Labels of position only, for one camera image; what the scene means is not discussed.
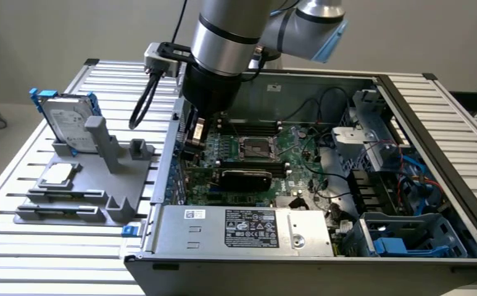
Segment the white wall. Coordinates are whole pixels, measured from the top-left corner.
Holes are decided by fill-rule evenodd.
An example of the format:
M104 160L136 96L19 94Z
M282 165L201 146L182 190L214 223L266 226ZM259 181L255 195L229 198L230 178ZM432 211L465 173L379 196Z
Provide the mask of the white wall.
M477 0L345 0L349 30L330 63L286 67L433 72L477 89ZM86 58L140 60L168 41L182 0L0 0L0 102L32 86L63 90ZM188 0L178 42L190 45L201 0Z

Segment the aluminum profile table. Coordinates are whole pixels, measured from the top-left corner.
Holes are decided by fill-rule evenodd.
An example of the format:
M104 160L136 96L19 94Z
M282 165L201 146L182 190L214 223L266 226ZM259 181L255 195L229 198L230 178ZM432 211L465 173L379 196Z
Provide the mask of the aluminum profile table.
M438 82L417 74L386 74L477 195L474 121ZM128 118L146 83L139 63L100 61L80 69L66 92L86 94L94 91L111 134L123 142L132 138L146 139L160 154L178 100L175 80L160 80L146 120L131 131ZM143 295L119 259L120 253L139 247L139 238L120 238L119 227L12 222L14 210L23 203L24 194L54 155L52 139L51 130L42 122L0 175L0 295ZM139 225L150 211L159 166L160 157L156 156L132 225ZM453 295L464 295L464 290Z

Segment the warning label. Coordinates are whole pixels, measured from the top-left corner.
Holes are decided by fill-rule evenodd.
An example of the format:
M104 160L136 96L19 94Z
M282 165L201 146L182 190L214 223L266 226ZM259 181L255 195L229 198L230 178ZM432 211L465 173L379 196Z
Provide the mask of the warning label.
M225 244L230 248L278 248L274 211L226 210Z

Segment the sticker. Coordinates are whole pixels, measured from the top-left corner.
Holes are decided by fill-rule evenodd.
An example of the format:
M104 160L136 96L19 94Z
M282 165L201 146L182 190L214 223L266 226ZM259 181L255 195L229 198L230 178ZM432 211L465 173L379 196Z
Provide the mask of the sticker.
M59 130L67 145L79 152L98 152L91 134L84 129L88 119L76 111L50 110L55 122L54 128Z
M226 210L225 245L230 248L278 248L274 211Z
M186 210L184 219L205 219L206 210Z
M282 91L282 85L279 84L269 84L267 85L267 91L275 91L275 92L281 92Z

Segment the motherboard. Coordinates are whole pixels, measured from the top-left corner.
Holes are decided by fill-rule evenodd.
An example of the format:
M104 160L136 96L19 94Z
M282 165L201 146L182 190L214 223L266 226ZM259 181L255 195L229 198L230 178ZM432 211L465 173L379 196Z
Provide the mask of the motherboard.
M313 192L323 181L306 169L322 172L318 147L307 141L314 132L299 125L214 125L206 151L186 166L187 204L274 207L277 197Z

